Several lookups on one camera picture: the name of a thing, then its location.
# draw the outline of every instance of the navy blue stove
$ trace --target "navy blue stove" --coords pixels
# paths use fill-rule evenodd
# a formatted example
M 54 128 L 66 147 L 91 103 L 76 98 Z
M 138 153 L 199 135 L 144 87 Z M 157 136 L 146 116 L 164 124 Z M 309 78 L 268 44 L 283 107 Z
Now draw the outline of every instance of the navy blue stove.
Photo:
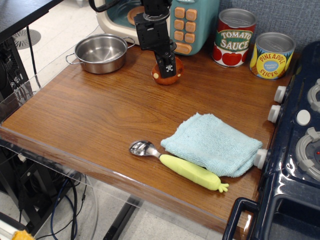
M 233 238 L 244 210 L 253 213 L 247 239 L 320 239 L 320 41 L 305 47 L 275 101 L 280 105 L 268 117 L 276 128 L 262 163 L 258 202 L 236 200 L 224 240 Z

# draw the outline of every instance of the can lid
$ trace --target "can lid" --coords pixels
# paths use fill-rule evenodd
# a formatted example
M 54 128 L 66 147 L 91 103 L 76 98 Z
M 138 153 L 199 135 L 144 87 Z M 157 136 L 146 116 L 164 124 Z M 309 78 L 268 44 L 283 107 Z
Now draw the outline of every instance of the can lid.
M 280 32 L 262 33 L 256 38 L 255 43 L 259 48 L 276 54 L 292 52 L 296 48 L 296 41 Z
M 240 8 L 227 8 L 222 10 L 219 13 L 219 19 L 234 29 L 251 27 L 257 23 L 255 14 Z

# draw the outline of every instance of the gray wall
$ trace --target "gray wall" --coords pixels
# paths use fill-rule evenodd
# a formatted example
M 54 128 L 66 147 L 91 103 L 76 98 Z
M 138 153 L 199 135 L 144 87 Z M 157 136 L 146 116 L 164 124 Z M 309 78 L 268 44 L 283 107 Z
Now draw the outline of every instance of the gray wall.
M 219 12 L 229 8 L 245 9 L 257 16 L 253 43 L 261 33 L 289 34 L 300 53 L 307 44 L 320 41 L 320 0 L 220 0 Z

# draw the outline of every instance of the metal spoon head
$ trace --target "metal spoon head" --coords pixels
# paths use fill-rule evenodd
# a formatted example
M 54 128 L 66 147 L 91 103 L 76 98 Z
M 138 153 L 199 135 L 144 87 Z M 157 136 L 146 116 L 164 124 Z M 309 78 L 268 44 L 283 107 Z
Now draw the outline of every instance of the metal spoon head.
M 138 156 L 155 156 L 157 158 L 161 155 L 155 145 L 147 140 L 139 140 L 131 143 L 129 152 Z

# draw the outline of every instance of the floor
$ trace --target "floor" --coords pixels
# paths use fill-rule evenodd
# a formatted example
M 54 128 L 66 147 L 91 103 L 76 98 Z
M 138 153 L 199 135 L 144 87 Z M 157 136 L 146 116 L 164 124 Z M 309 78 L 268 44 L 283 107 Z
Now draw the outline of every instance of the floor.
M 50 74 L 55 76 L 68 63 L 65 61 L 66 52 L 72 53 L 74 46 L 91 33 L 102 33 L 96 13 L 90 8 L 87 1 L 64 0 L 49 13 L 29 26 L 41 34 L 41 39 L 33 48 L 37 72 L 50 68 Z M 27 75 L 34 75 L 30 49 L 19 50 Z M 91 179 L 93 188 L 87 187 L 83 208 L 77 217 L 78 240 L 102 240 L 112 222 L 121 210 L 124 200 L 129 194 L 115 189 L 100 181 Z M 78 199 L 82 198 L 85 184 L 77 187 Z M 98 200 L 98 221 L 95 228 L 95 198 Z M 72 191 L 67 194 L 73 199 Z M 7 195 L 0 193 L 0 212 L 18 220 L 19 211 Z M 66 199 L 57 206 L 54 214 L 54 232 L 63 228 L 72 219 L 72 210 Z M 70 239 L 71 227 L 56 235 L 59 240 Z M 51 234 L 50 218 L 40 231 L 34 236 L 36 239 Z M 53 239 L 52 236 L 41 238 Z M 222 235 L 204 226 L 144 202 L 137 208 L 124 229 L 121 240 L 220 240 Z

